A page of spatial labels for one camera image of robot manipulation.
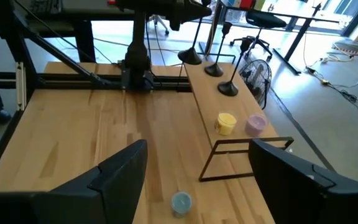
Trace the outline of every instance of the concrete floor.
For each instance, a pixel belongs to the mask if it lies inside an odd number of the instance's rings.
[[[99,39],[129,44],[131,42],[132,27],[130,22],[95,22],[93,24],[94,36]],[[194,33],[196,24],[187,23],[181,27],[181,31],[170,33],[165,37],[164,29],[158,26],[157,34],[162,49],[183,50],[191,46],[192,38],[186,33]],[[198,40],[205,41],[208,37],[209,25],[203,24]],[[233,27],[227,35],[223,53],[239,53],[238,46],[230,47],[228,42],[233,38],[245,35],[255,35],[256,29],[243,29]],[[216,52],[221,38],[218,31],[212,52]],[[281,47],[284,51],[292,43],[296,34],[285,32],[273,32],[264,30],[261,38],[270,42],[271,48]],[[151,48],[157,49],[157,41],[154,26],[150,26]],[[306,38],[305,58],[307,64],[312,64],[317,58],[324,57],[326,52],[332,52],[331,43],[339,37],[308,34]],[[62,40],[49,39],[51,43],[62,49],[73,59],[78,60],[76,50],[72,49]],[[304,67],[303,51],[305,39],[301,41],[291,60],[298,67]],[[30,54],[34,60],[37,71],[41,72],[48,61],[56,60],[53,56],[27,41]],[[113,45],[95,40],[97,48],[103,51],[110,60],[116,61],[124,58],[126,46]],[[96,53],[98,62],[107,63],[99,53]],[[174,65],[180,63],[173,52],[163,51],[163,60],[158,50],[153,50],[152,61],[155,65]],[[266,55],[260,49],[255,49],[252,58],[265,59]],[[231,58],[221,57],[221,62],[230,62]],[[358,110],[346,101],[338,92],[324,87],[314,77],[306,74],[295,76],[285,64],[273,56],[269,63],[272,68],[273,83],[272,88],[277,96],[282,100],[293,118],[305,130],[308,137],[314,142],[323,156],[334,167],[335,171],[358,180]],[[352,62],[341,63],[331,62],[326,65],[317,63],[314,66],[331,83],[342,85],[353,85],[358,82],[358,57]],[[14,61],[5,41],[0,39],[0,71],[13,71]],[[358,97],[358,86],[347,90]],[[5,107],[11,113],[15,110],[14,90],[1,90]],[[296,129],[279,107],[274,93],[271,91],[268,96],[268,104],[265,113],[270,122],[274,125],[281,136],[292,136],[295,142],[292,145],[293,153],[308,161],[324,166],[321,159],[306,142],[304,137]],[[0,126],[0,137],[4,131],[4,126]]]

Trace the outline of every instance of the wooden tabletop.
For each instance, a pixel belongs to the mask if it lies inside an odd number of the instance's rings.
[[[221,68],[224,70],[223,76],[211,77],[204,72],[204,67],[210,64],[211,62],[204,62],[202,65],[185,64],[185,67],[211,147],[214,146],[217,140],[222,139],[252,139],[244,131],[246,122],[249,116],[253,114],[264,115],[264,112],[238,73],[236,73],[233,79],[233,83],[239,90],[238,95],[225,96],[220,93],[218,84],[230,80],[234,66],[230,63],[220,63]],[[233,114],[237,119],[236,127],[229,136],[222,136],[215,131],[214,124],[218,114],[221,112]],[[269,123],[260,137],[274,138],[278,136],[273,126]]]
[[[51,190],[138,139],[149,158],[135,224],[274,223],[253,177],[198,181],[211,148],[193,94],[175,91],[35,90],[0,160],[0,192]],[[249,171],[231,154],[206,175]],[[182,219],[170,206],[179,190],[193,199]]]

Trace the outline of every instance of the black metal stand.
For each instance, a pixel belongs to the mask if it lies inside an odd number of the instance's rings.
[[[216,57],[216,61],[215,61],[214,64],[209,65],[209,66],[204,68],[204,71],[208,75],[211,75],[212,77],[221,77],[223,75],[223,70],[218,65],[218,60],[219,60],[219,56],[220,56],[221,51],[222,51],[224,38],[229,33],[231,26],[232,26],[232,24],[230,22],[224,22],[223,29],[222,29],[222,33],[223,33],[222,42],[221,42],[221,46],[219,47],[218,56]]]
[[[200,58],[200,56],[197,54],[196,49],[195,49],[195,45],[196,45],[196,41],[197,41],[197,37],[198,37],[198,32],[200,31],[202,21],[203,21],[203,18],[200,18],[200,21],[198,22],[196,35],[194,37],[193,45],[189,49],[182,50],[181,52],[178,53],[178,58],[183,63],[187,63],[187,64],[190,64],[190,65],[199,65],[199,64],[201,64],[203,62],[202,59]]]
[[[247,50],[250,50],[249,46],[251,44],[252,44],[252,41],[250,39],[247,39],[247,38],[242,39],[241,46],[240,46],[240,49],[241,49],[240,58],[239,58],[239,61],[237,62],[236,68],[233,71],[233,75],[231,76],[230,81],[221,82],[221,83],[218,84],[218,90],[223,95],[236,96],[238,94],[239,90],[237,89],[237,87],[233,83],[233,78],[236,75],[237,69],[239,68],[242,56],[244,55],[244,52],[246,52]]]
[[[212,148],[211,153],[204,165],[203,170],[201,171],[200,177],[198,180],[200,182],[207,182],[213,180],[227,180],[227,179],[234,179],[234,178],[241,178],[241,177],[252,177],[254,173],[245,173],[245,174],[232,174],[232,175],[222,175],[222,176],[215,176],[215,177],[204,177],[206,169],[209,166],[209,163],[212,160],[214,155],[226,155],[226,154],[238,154],[238,153],[248,153],[248,149],[244,150],[231,150],[231,151],[216,151],[219,145],[222,144],[239,144],[239,143],[249,143],[252,139],[230,139],[230,140],[218,140],[215,142],[214,147]],[[277,138],[260,138],[260,140],[264,142],[277,142],[277,141],[286,141],[284,147],[281,149],[286,150],[293,142],[293,138],[291,137],[277,137]]]

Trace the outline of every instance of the black stand base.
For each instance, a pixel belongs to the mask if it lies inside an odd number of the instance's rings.
[[[218,90],[226,96],[236,96],[239,92],[233,82],[221,82],[218,84]]]
[[[302,71],[298,68],[296,68],[295,66],[293,66],[289,61],[287,61],[285,59],[285,57],[282,54],[281,49],[273,49],[273,51],[281,58],[283,59],[284,63],[286,63],[287,67],[291,70],[292,73],[294,73],[295,75],[301,74]]]
[[[223,70],[217,63],[205,67],[204,71],[212,77],[221,77],[223,75]]]
[[[203,62],[194,47],[190,47],[188,50],[182,50],[181,52],[179,52],[178,58],[183,63],[187,63],[190,65],[199,65]]]

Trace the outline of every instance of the black metal frame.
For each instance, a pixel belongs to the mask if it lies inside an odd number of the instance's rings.
[[[214,177],[204,177],[206,169],[209,166],[214,155],[226,155],[226,154],[238,154],[238,153],[248,153],[248,149],[244,150],[229,150],[229,151],[216,151],[219,145],[222,144],[239,144],[239,143],[250,143],[252,139],[228,139],[228,140],[217,140],[215,142],[214,147],[212,148],[211,153],[204,165],[203,170],[201,171],[200,177],[198,180],[200,182],[207,182],[207,181],[214,181],[214,180],[227,180],[227,179],[235,179],[241,177],[252,177],[254,173],[243,173],[243,174],[231,174],[231,175],[221,175],[221,176],[214,176]],[[293,138],[291,137],[277,137],[277,138],[260,138],[260,140],[264,142],[277,142],[277,141],[287,141],[284,147],[281,149],[286,150],[293,142]]]

